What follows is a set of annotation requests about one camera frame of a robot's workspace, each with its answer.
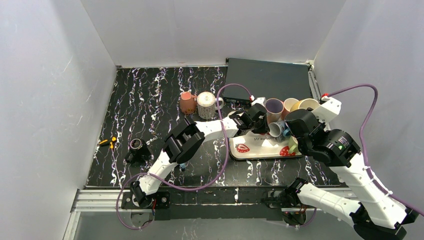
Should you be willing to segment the beige pink mug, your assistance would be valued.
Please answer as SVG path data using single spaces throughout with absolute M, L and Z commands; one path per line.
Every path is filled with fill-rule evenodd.
M 273 123 L 280 120 L 284 111 L 284 102 L 277 98 L 267 99 L 265 102 L 265 109 L 267 111 L 267 123 Z

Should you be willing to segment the light green mug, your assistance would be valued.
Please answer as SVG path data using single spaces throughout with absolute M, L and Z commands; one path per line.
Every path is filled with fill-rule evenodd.
M 295 156 L 299 153 L 298 140 L 294 136 L 291 136 L 289 138 L 287 146 L 288 146 L 288 154 L 290 156 Z

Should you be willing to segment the small grey blue mug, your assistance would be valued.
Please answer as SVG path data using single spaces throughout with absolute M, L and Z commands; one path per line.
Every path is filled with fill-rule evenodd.
M 289 138 L 292 133 L 284 120 L 270 122 L 268 124 L 269 135 L 276 138 L 277 141 L 282 142 Z

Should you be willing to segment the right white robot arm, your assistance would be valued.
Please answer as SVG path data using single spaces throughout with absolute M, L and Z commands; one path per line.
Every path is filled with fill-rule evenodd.
M 365 240 L 402 240 L 404 225 L 418 212 L 390 197 L 389 191 L 365 164 L 365 152 L 340 129 L 326 124 L 341 110 L 340 101 L 325 97 L 313 110 L 296 109 L 285 122 L 297 140 L 300 153 L 324 163 L 349 186 L 356 200 L 347 199 L 297 178 L 285 191 L 292 205 L 319 208 L 349 224 Z

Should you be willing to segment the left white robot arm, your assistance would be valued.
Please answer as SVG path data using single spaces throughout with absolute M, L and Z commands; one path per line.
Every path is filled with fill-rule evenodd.
M 163 148 L 141 178 L 130 185 L 136 202 L 141 205 L 147 196 L 155 194 L 165 178 L 180 164 L 192 159 L 204 142 L 219 138 L 226 140 L 249 132 L 265 134 L 269 131 L 266 108 L 256 103 L 246 111 L 235 111 L 229 116 L 212 121 L 194 121 L 186 117 L 164 139 Z

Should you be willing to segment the yellow mug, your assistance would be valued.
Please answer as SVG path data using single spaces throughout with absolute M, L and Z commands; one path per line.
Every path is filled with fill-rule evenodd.
M 303 100 L 299 100 L 298 102 L 296 102 L 291 108 L 290 108 L 290 112 L 293 112 L 295 110 L 299 110 L 299 109 L 316 109 L 320 106 L 320 103 L 313 98 L 306 98 Z

